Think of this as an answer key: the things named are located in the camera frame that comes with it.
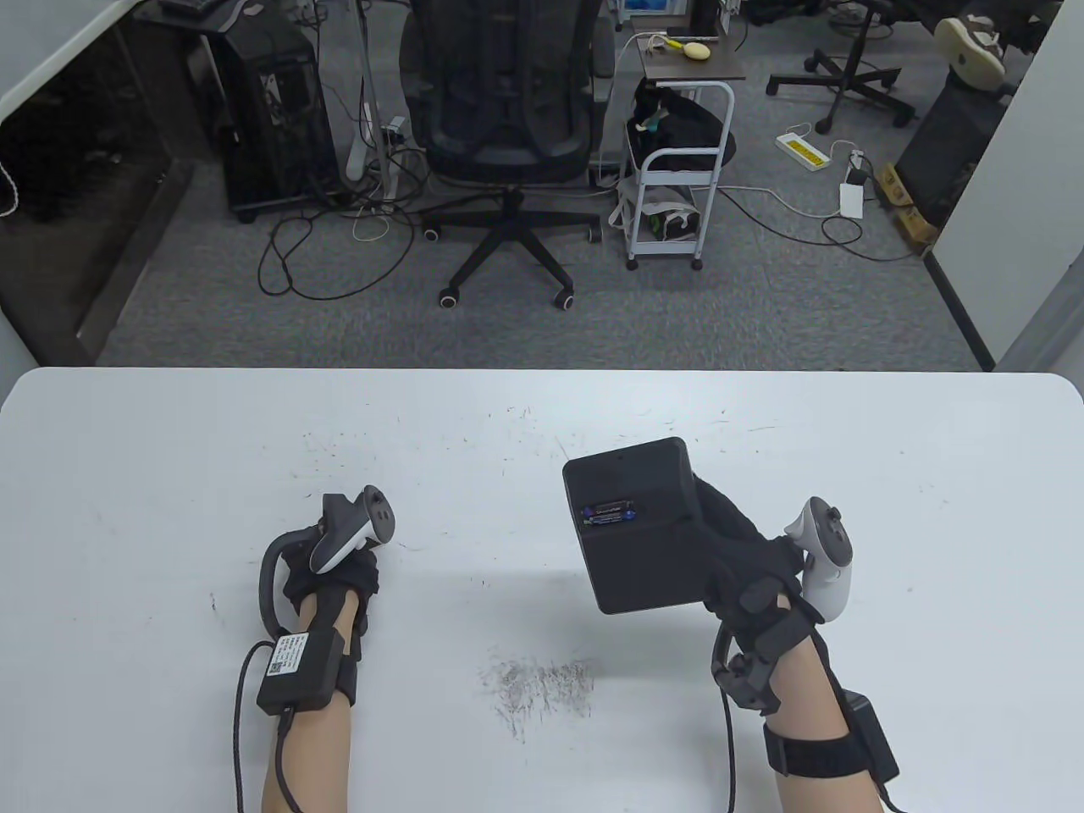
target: metal rolling cart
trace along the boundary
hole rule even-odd
[[[704,251],[704,238],[708,232],[711,207],[715,201],[714,189],[719,185],[719,173],[723,167],[726,139],[730,136],[731,119],[734,116],[734,91],[726,82],[713,79],[675,79],[672,81],[660,81],[658,86],[660,88],[672,88],[679,92],[692,93],[693,101],[697,103],[699,103],[705,88],[718,88],[722,91],[723,95],[726,96],[726,113],[723,117],[722,138],[717,146],[656,150],[644,158],[643,166],[636,166],[635,157],[632,154],[632,144],[629,142],[629,130],[625,128],[624,155],[621,159],[621,175],[619,177],[625,178],[631,165],[636,179],[635,206],[632,207],[631,217],[624,218],[621,227],[624,232],[625,253],[628,255],[625,268],[630,271],[635,271],[640,264],[636,260],[638,255],[673,254],[692,255],[693,270],[699,271],[704,268],[700,254]],[[714,156],[715,160],[710,170],[651,169],[651,165],[655,162],[668,155],[708,155]],[[649,186],[686,186],[691,194],[694,190],[707,189],[707,202],[700,210],[700,222],[695,237],[686,240],[657,240],[655,235],[651,235],[649,240],[641,238],[644,194]]]

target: extension cord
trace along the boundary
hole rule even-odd
[[[816,172],[831,164],[830,157],[793,132],[776,136],[775,145],[811,172]]]

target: white wall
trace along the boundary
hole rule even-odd
[[[15,328],[3,313],[0,313],[0,403],[3,403],[11,392],[18,376],[36,366],[34,357],[15,333]]]
[[[1069,0],[933,249],[995,361],[1084,247],[1082,53]]]

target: yellow label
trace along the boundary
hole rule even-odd
[[[787,142],[787,146],[789,146],[791,150],[793,150],[800,156],[802,156],[803,158],[805,158],[805,160],[808,160],[813,166],[815,166],[815,167],[823,167],[824,166],[824,163],[825,163],[824,158],[822,158],[816,153],[811,152],[810,149],[806,147],[801,142],[798,142],[798,141],[788,141]]]

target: black box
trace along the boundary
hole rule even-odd
[[[603,612],[704,601],[707,562],[688,450],[681,438],[565,464],[565,491]]]

